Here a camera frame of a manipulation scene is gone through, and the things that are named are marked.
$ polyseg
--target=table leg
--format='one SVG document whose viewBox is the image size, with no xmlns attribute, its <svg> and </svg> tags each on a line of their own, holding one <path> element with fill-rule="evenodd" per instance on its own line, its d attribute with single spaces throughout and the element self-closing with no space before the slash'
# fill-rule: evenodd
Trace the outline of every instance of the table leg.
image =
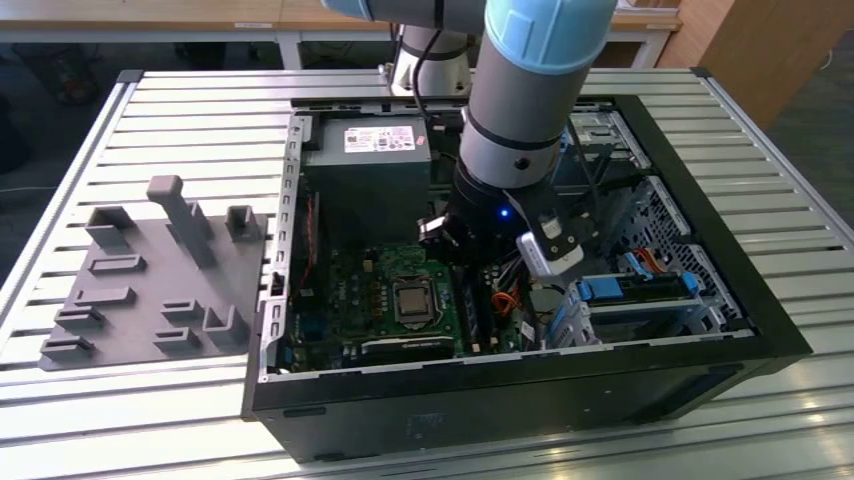
<svg viewBox="0 0 854 480">
<path fill-rule="evenodd" d="M 638 50 L 638 56 L 631 64 L 631 68 L 655 68 L 668 38 L 670 31 L 652 31 L 646 33 L 646 40 L 643 45 L 640 45 L 640 50 Z"/>
<path fill-rule="evenodd" d="M 300 32 L 276 32 L 276 42 L 281 53 L 281 63 L 285 70 L 301 70 L 303 59 L 299 55 Z"/>
</svg>

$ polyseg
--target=power supply label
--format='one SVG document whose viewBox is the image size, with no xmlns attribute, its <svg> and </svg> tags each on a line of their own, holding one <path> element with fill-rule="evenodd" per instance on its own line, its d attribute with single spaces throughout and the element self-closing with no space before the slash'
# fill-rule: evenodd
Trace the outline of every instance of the power supply label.
<svg viewBox="0 0 854 480">
<path fill-rule="evenodd" d="M 415 150 L 412 127 L 349 128 L 344 132 L 345 153 L 403 152 Z"/>
</svg>

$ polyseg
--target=motherboard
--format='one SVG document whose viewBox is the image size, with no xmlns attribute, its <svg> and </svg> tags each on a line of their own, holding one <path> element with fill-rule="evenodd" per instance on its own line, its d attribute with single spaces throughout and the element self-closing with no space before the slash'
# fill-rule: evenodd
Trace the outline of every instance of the motherboard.
<svg viewBox="0 0 854 480">
<path fill-rule="evenodd" d="M 301 309 L 285 349 L 292 370 L 467 355 L 451 270 L 420 246 L 333 251 L 323 283 L 324 300 Z"/>
</svg>

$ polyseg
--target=slotted aluminum surface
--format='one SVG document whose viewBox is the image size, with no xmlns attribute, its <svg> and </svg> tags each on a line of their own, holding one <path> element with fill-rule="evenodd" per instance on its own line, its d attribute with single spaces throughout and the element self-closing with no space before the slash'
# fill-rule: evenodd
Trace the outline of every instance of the slotted aluminum surface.
<svg viewBox="0 0 854 480">
<path fill-rule="evenodd" d="M 682 70 L 594 71 L 584 93 L 640 96 L 815 350 L 683 419 L 300 466 L 264 427 L 237 418 L 244 356 L 51 373 L 36 368 L 89 243 L 80 225 L 93 206 L 120 203 L 135 218 L 161 217 L 144 202 L 145 181 L 179 173 L 207 214 L 240 203 L 272 217 L 288 99 L 384 92 L 369 71 L 148 73 L 116 87 L 0 293 L 0 478 L 850 474 L 851 232 L 714 81 Z M 536 407 L 520 405 L 514 414 L 527 408 Z"/>
</svg>

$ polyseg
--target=white label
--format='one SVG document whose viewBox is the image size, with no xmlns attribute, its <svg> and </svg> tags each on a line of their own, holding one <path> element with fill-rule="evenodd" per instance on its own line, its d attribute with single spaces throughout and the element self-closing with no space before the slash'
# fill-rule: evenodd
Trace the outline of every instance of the white label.
<svg viewBox="0 0 854 480">
<path fill-rule="evenodd" d="M 272 23 L 235 23 L 235 28 L 272 28 Z"/>
<path fill-rule="evenodd" d="M 520 330 L 524 338 L 527 338 L 530 341 L 534 341 L 534 327 L 527 322 L 522 322 Z"/>
<path fill-rule="evenodd" d="M 546 223 L 540 225 L 543 227 L 543 233 L 546 234 L 546 237 L 548 238 L 548 240 L 554 240 L 560 236 L 563 229 L 560 228 L 560 222 L 558 221 L 556 218 L 552 218 L 551 220 L 548 220 Z"/>
<path fill-rule="evenodd" d="M 349 128 L 344 132 L 345 153 L 415 150 L 412 127 Z"/>
</svg>

